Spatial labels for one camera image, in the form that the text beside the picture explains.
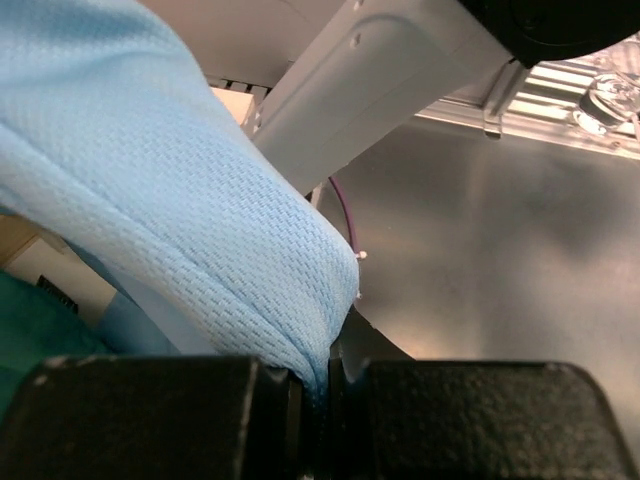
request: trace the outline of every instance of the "light blue fabric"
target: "light blue fabric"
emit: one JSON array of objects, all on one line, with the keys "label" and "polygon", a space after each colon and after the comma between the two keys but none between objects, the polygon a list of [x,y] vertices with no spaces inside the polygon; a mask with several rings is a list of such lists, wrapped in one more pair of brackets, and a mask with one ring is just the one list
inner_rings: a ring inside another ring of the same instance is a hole
[{"label": "light blue fabric", "polygon": [[183,353],[176,325],[321,398],[355,258],[143,6],[0,2],[0,176],[0,204],[95,256]]},{"label": "light blue fabric", "polygon": [[[97,329],[100,337],[120,353],[162,355],[186,352],[213,354],[212,346],[189,321],[175,321],[182,314],[162,296],[124,272],[112,271],[77,245],[73,250],[120,293],[116,294]],[[127,292],[134,292],[138,302]]]}]

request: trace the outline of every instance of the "green fabric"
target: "green fabric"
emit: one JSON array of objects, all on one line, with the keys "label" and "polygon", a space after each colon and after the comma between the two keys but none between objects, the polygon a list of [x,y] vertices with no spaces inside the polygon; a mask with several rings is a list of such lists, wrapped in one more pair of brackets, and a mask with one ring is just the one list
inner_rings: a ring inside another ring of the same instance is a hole
[{"label": "green fabric", "polygon": [[111,353],[56,298],[0,271],[0,419],[18,385],[43,359]]}]

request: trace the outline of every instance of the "white plastic housing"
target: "white plastic housing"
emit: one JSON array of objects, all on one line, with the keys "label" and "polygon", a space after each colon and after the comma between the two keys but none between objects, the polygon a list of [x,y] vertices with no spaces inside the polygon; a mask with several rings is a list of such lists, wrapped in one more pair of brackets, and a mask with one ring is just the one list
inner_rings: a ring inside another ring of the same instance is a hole
[{"label": "white plastic housing", "polygon": [[307,193],[510,58],[455,0],[348,0],[258,109],[253,141]]}]

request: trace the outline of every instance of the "stainless steel panel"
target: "stainless steel panel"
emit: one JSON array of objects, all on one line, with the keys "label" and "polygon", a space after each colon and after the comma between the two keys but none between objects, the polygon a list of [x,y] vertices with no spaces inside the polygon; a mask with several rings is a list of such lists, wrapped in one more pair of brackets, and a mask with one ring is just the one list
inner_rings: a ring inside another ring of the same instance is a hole
[{"label": "stainless steel panel", "polygon": [[[341,171],[362,313],[423,359],[561,360],[640,459],[640,168],[415,119]],[[330,191],[321,211],[344,230]]]}]

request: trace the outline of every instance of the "clear plastic part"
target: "clear plastic part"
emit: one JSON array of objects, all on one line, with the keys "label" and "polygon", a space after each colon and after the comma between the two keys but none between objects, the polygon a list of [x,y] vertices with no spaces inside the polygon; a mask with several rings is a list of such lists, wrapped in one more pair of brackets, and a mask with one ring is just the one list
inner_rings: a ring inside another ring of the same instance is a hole
[{"label": "clear plastic part", "polygon": [[640,112],[640,39],[634,35],[595,57],[601,70],[573,111],[584,130],[605,135],[634,121]]}]

